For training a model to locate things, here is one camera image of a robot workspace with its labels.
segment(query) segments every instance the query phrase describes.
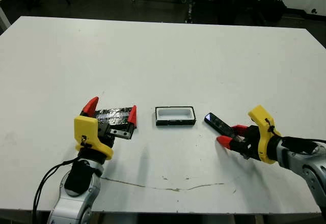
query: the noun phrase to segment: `black strap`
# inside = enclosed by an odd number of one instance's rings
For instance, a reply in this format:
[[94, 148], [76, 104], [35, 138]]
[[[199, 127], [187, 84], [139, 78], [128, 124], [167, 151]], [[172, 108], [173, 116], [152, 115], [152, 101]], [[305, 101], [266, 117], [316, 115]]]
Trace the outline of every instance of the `black strap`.
[[76, 161], [65, 182], [65, 189], [82, 194], [88, 190], [95, 169], [87, 164], [87, 161]]
[[321, 139], [310, 139], [300, 138], [293, 136], [279, 136], [274, 132], [275, 126], [272, 126], [269, 120], [266, 118], [265, 121], [269, 124], [268, 131], [273, 133], [274, 136], [282, 139], [282, 146], [288, 148], [294, 153], [307, 153], [312, 154], [313, 150], [318, 146], [316, 142], [326, 143], [326, 140]]

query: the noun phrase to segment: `dark floor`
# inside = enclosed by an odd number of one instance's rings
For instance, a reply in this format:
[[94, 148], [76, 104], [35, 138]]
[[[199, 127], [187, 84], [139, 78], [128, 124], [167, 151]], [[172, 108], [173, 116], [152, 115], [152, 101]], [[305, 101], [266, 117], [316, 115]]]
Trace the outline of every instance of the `dark floor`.
[[[4, 0], [2, 8], [9, 21], [13, 23], [20, 16], [47, 16], [65, 18], [129, 20], [149, 22], [184, 23], [187, 4], [180, 0], [41, 0], [40, 5], [28, 10], [25, 0]], [[193, 23], [218, 24], [215, 3], [197, 3], [194, 7]], [[240, 11], [236, 25], [255, 25], [246, 11]], [[297, 27], [307, 29], [326, 47], [326, 22], [306, 20], [293, 14], [285, 14], [271, 26]]]

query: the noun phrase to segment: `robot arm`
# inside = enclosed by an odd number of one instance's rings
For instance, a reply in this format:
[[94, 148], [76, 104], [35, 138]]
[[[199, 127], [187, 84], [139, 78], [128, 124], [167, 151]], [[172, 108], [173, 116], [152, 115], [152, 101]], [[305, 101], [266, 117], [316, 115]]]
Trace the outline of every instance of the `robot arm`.
[[271, 115], [260, 105], [250, 111], [249, 116], [257, 126], [229, 127], [220, 122], [223, 127], [219, 131], [222, 136], [217, 137], [218, 142], [240, 153], [245, 159], [254, 158], [269, 164], [277, 161], [281, 167], [301, 176], [326, 219], [326, 149], [316, 143], [326, 141], [282, 137], [275, 131]]
[[74, 119], [74, 137], [78, 157], [53, 167], [43, 178], [34, 199], [33, 223], [45, 181], [61, 166], [73, 163], [60, 183], [60, 196], [51, 211], [48, 224], [88, 223], [92, 205], [100, 192], [103, 164], [113, 156], [115, 137], [131, 139], [136, 128], [137, 107], [101, 110], [101, 118], [94, 118], [98, 97], [93, 98]]

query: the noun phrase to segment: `smartphone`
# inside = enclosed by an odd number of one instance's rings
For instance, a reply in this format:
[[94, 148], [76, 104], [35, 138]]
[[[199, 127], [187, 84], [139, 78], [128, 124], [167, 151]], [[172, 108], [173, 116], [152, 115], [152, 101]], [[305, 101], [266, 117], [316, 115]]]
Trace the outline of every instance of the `smartphone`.
[[236, 133], [232, 127], [223, 122], [220, 118], [215, 116], [213, 113], [209, 113], [205, 116], [204, 121], [214, 128], [219, 134], [229, 136], [231, 138], [236, 137]]

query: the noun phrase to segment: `red fingertip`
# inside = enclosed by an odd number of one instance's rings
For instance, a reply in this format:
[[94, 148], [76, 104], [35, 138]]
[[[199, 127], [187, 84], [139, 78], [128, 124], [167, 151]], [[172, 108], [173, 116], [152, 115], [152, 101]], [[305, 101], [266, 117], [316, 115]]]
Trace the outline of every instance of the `red fingertip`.
[[232, 138], [229, 136], [218, 136], [216, 140], [227, 149], [230, 149], [230, 142], [232, 141]]
[[247, 130], [248, 126], [236, 125], [232, 126], [232, 128], [236, 131], [239, 136], [243, 136], [245, 131]]
[[83, 112], [86, 113], [89, 117], [93, 117], [98, 102], [98, 97], [92, 98], [83, 108]]

